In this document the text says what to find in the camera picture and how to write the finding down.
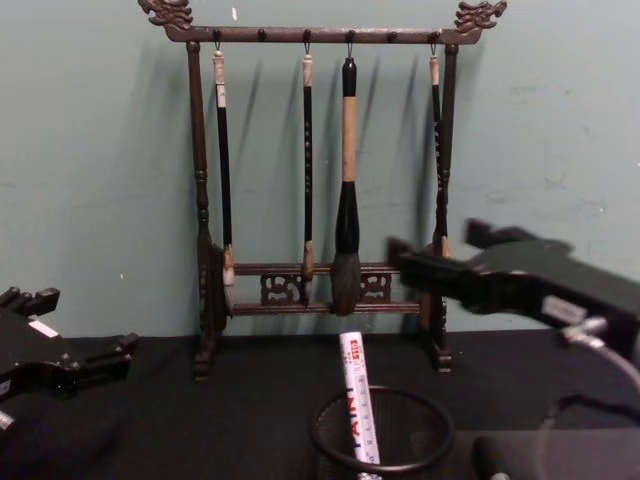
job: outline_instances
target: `black mesh pen cup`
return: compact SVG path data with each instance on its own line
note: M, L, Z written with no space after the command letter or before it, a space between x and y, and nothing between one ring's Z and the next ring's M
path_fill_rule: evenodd
M449 414L426 397L388 387L370 386L380 464L356 460L346 392L335 395L313 414L311 439L318 449L317 480L422 480L444 459L455 440Z

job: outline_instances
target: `light green wall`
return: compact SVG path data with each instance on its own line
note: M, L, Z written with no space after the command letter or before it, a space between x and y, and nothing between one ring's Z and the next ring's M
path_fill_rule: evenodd
M444 0L195 0L196 23L451 25ZM231 18L231 9L238 21ZM593 263L640 279L640 4L513 0L496 29L463 48L450 190L457 256L470 216L573 242ZM224 45L234 250L238 261L299 261L302 115L298 45ZM202 52L212 232L220 189L212 47ZM315 244L333 257L344 46L314 46ZM428 49L354 47L359 68L361 258L383 239L433 228L424 187ZM195 208L186 53L135 0L21 0L0 15L0 287L63 296L64 335L195 331ZM429 208L429 217L423 215ZM240 299L251 300L246 284ZM451 330L522 328L451 307ZM395 316L235 318L228 331L397 331Z

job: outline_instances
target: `black fabric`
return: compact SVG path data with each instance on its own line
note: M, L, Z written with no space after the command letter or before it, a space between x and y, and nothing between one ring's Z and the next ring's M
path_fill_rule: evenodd
M437 375L415 339L365 337L371 384L432 396L462 431L535 429L548 403L569 393L638 406L617 371L588 352L564 350L553 332L450 339L455 372ZM78 353L112 344L71 341ZM17 423L0 439L0 478L313 478L311 412L344 388L337 337L225 338L207 384L191 379L193 344L143 338L126 382L66 402L22 396L1 404ZM579 411L559 423L625 426Z

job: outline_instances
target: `cable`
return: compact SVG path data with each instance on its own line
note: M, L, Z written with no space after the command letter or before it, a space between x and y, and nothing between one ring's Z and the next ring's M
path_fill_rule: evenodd
M629 378L629 380L631 380L634 388L636 389L636 392L640 396L640 373L631 363L629 363L613 350L607 348L604 342L602 342L598 338L586 334L572 335L569 338L567 333L568 332L565 332L565 338L569 339L572 345L579 345L589 349L590 351L598 354L601 358L613 364L622 373L624 373ZM594 408L596 410L602 410L614 415L629 418L640 426L640 412L632 407L620 404L611 404L584 395L570 395L561 398L551 405L544 421L542 422L542 425L538 430L539 433L534 446L534 471L537 480L549 480L549 476L547 475L547 472L545 470L545 463L550 432L553 429L553 426L555 425L555 422L560 414L564 410L575 405L583 405L586 407ZM634 470L629 479L635 479L637 478L637 476L638 469Z

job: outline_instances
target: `white paint marker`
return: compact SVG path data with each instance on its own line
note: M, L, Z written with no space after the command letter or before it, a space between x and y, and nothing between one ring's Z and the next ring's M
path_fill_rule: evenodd
M367 365L364 357L364 345L360 332L340 335L342 366L347 385L347 402L351 418L351 435L355 456L361 462L380 463L376 427L371 409ZM377 475L361 473L360 480L380 480Z

